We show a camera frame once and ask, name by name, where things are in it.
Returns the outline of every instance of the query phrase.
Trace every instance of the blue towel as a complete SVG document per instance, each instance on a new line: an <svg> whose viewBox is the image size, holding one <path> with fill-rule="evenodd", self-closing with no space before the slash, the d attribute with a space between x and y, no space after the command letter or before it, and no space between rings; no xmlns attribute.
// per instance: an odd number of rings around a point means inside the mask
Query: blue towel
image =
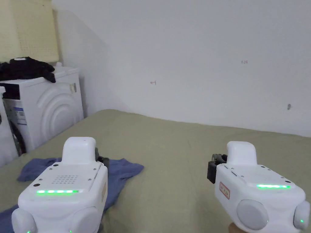
<svg viewBox="0 0 311 233"><path fill-rule="evenodd" d="M48 166L60 161L61 158L32 159L23 167L17 180L35 180ZM104 212L115 204L126 181L139 174L143 169L143 165L131 163L126 159L111 159L109 161L108 194ZM18 208L17 205L0 213L0 233L14 233L11 224L11 215L16 208Z"/></svg>

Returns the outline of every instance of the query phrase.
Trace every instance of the green led light strip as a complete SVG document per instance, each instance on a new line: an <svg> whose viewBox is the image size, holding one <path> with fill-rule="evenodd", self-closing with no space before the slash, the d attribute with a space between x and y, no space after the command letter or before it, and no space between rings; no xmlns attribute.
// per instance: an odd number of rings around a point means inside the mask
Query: green led light strip
<svg viewBox="0 0 311 233"><path fill-rule="evenodd" d="M258 188L261 189L289 189L290 186L288 185L256 185Z"/></svg>
<svg viewBox="0 0 311 233"><path fill-rule="evenodd" d="M37 193L78 193L79 190L38 190Z"/></svg>

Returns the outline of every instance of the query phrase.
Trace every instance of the bed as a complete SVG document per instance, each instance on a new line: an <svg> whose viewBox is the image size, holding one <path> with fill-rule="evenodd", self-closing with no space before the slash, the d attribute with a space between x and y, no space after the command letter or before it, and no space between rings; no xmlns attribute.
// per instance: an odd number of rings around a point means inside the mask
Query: bed
<svg viewBox="0 0 311 233"><path fill-rule="evenodd" d="M227 232L231 220L206 176L212 154L226 153L233 140L254 144L258 163L295 182L311 201L311 138L103 110L2 167L0 211L17 204L30 184L16 180L22 167L33 158L61 157L71 136L93 137L102 156L145 166L104 215L102 232Z"/></svg>

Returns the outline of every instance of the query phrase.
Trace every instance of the washing machine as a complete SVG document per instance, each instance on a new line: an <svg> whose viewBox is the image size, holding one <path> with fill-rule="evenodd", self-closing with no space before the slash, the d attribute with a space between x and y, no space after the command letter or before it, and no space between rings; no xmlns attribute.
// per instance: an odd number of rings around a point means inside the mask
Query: washing machine
<svg viewBox="0 0 311 233"><path fill-rule="evenodd" d="M56 83L43 77L0 82L21 153L30 152L83 119L79 70L55 67Z"/></svg>
<svg viewBox="0 0 311 233"><path fill-rule="evenodd" d="M3 93L5 93L5 88L0 86L0 167L18 157L10 124L2 101Z"/></svg>

